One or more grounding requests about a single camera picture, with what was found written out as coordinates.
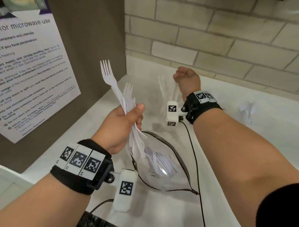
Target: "bundle of forks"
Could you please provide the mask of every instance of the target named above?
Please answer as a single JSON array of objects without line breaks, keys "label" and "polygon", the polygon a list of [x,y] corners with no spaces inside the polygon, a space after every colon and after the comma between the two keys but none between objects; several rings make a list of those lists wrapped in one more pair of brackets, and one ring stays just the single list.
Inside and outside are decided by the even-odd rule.
[{"label": "bundle of forks", "polygon": [[[110,61],[108,60],[108,64],[106,60],[103,62],[101,61],[100,64],[105,83],[111,86],[115,96],[117,97],[120,105],[123,108],[124,113],[127,114],[136,107],[135,98],[132,98],[134,86],[130,83],[127,83],[122,93],[118,88],[117,81],[112,73]],[[135,125],[132,126],[129,139],[126,143],[126,151],[131,160],[132,157],[135,161],[138,161],[140,158],[145,158],[144,142],[142,141],[141,137],[147,138],[147,136],[145,136],[137,128],[137,125],[135,123]]]}]

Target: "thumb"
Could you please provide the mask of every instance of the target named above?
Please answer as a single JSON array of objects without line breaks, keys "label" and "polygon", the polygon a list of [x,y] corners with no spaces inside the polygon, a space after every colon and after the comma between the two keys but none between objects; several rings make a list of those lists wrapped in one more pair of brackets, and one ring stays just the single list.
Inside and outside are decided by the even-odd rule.
[{"label": "thumb", "polygon": [[138,104],[134,109],[125,115],[128,122],[133,125],[141,116],[145,109],[143,104]]}]

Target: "black sleeve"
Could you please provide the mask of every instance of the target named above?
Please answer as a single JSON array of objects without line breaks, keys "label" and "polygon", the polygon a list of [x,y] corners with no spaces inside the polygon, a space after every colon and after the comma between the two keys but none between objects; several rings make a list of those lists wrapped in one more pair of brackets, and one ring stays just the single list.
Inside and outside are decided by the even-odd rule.
[{"label": "black sleeve", "polygon": [[299,184],[269,194],[257,210],[256,227],[299,226]]}]

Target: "brown partition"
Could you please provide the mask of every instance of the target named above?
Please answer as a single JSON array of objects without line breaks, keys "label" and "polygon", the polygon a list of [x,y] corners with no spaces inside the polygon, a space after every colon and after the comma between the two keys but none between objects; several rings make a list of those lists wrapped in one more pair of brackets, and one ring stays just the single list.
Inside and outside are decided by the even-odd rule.
[{"label": "brown partition", "polygon": [[81,95],[13,144],[0,135],[0,164],[22,173],[109,89],[99,61],[126,74],[123,0],[48,0]]}]

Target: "white countertop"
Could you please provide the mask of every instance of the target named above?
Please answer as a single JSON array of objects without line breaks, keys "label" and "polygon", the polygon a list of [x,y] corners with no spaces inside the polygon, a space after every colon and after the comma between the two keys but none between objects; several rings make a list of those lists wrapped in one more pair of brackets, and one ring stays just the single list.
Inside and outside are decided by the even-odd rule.
[{"label": "white countertop", "polygon": [[[188,167],[191,185],[197,190],[195,161],[186,129],[181,124],[175,130],[167,127],[164,117],[159,114],[162,100],[156,77],[161,74],[172,76],[175,69],[127,56],[127,72],[136,76],[126,75],[118,84],[121,90],[126,82],[134,84],[133,97],[136,98],[137,103],[145,104],[143,130],[159,134],[176,148]],[[261,114],[265,115],[266,113],[266,115],[264,118],[261,118],[261,115],[254,117],[257,124],[252,126],[253,129],[279,148],[293,165],[299,167],[299,154],[296,152],[299,142],[295,136],[299,134],[298,119],[296,119],[299,110],[298,102],[210,78],[202,78],[202,85],[203,89],[212,92],[217,89],[220,105],[224,106],[228,114],[232,116],[237,113],[238,105],[246,100],[257,101],[262,105]],[[69,142],[76,143],[79,140],[90,138],[107,114],[118,105],[112,90],[109,90],[21,174],[22,178],[32,183],[39,181],[50,171],[57,157]],[[282,112],[279,112],[276,105],[278,108],[284,106]],[[200,190],[206,226],[239,227],[240,225],[195,138],[192,127],[190,125],[188,127],[199,164]],[[125,151],[114,155],[112,159],[116,172],[121,171],[122,168],[132,168]],[[115,190],[115,187],[103,184],[98,191],[93,193],[87,211],[92,210],[106,199],[114,198]],[[94,214],[117,226],[203,226],[199,196],[186,191],[159,192],[150,189],[141,180],[138,180],[133,204],[128,213],[115,212],[112,210],[112,204],[106,203],[99,207]]]}]

